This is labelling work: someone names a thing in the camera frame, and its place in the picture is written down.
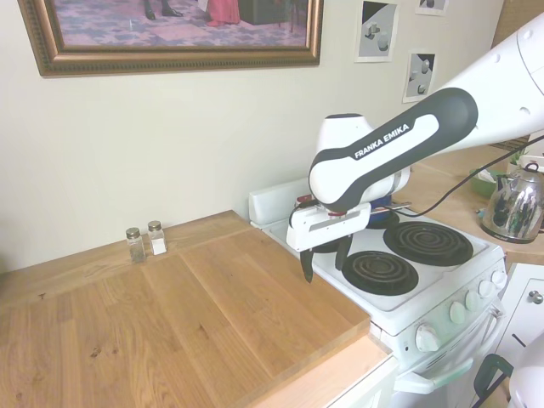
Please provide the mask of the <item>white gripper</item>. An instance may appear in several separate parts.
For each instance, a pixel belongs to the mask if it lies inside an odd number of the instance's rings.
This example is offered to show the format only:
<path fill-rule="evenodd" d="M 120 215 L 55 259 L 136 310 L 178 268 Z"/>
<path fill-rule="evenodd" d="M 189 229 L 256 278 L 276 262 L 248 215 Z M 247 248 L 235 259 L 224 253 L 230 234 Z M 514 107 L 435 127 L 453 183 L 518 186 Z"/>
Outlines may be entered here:
<path fill-rule="evenodd" d="M 300 252 L 304 278 L 311 283 L 314 276 L 314 252 L 310 248 L 339 239 L 335 267 L 342 270 L 349 255 L 353 233 L 363 230 L 369 223 L 371 204 L 362 203 L 343 216 L 332 216 L 321 206 L 297 210 L 291 217 L 286 233 L 286 243 Z"/>

